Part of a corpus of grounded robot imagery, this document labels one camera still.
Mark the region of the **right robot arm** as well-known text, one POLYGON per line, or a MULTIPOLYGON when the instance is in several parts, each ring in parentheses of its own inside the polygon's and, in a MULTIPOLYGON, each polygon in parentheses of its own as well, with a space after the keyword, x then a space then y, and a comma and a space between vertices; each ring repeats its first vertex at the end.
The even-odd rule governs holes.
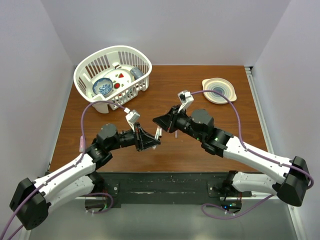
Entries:
POLYGON ((260 192, 276 195, 283 202, 300 207, 311 184, 306 161, 281 157, 256 148, 240 138, 215 127, 214 118, 205 109, 191 115, 173 106, 168 113, 152 120, 168 133, 181 131, 198 140, 209 154, 235 160, 257 170, 258 174, 230 171, 223 183, 223 192, 230 197, 238 192, 260 192))

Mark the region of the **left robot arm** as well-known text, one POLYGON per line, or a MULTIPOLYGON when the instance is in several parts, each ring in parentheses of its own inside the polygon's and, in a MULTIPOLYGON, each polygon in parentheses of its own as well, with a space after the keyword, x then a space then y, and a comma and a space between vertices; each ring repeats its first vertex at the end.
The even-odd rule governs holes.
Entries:
POLYGON ((78 157, 36 180, 21 180, 9 204, 14 216, 26 230, 38 227, 54 210, 72 198, 91 194, 99 196, 104 184, 97 170, 112 159, 112 151, 134 146, 138 152, 156 145, 160 140, 146 132, 138 122, 127 131, 118 132, 114 124, 104 125, 92 144, 78 157))

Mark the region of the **white pink-end marker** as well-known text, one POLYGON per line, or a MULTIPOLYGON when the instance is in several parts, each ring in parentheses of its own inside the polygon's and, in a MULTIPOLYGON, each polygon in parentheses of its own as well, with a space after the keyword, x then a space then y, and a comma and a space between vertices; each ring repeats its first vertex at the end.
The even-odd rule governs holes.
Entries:
POLYGON ((156 129, 156 132, 155 132, 155 136, 154 136, 154 138, 155 138, 156 140, 159 140, 160 132, 161 132, 161 128, 158 126, 157 129, 156 129))

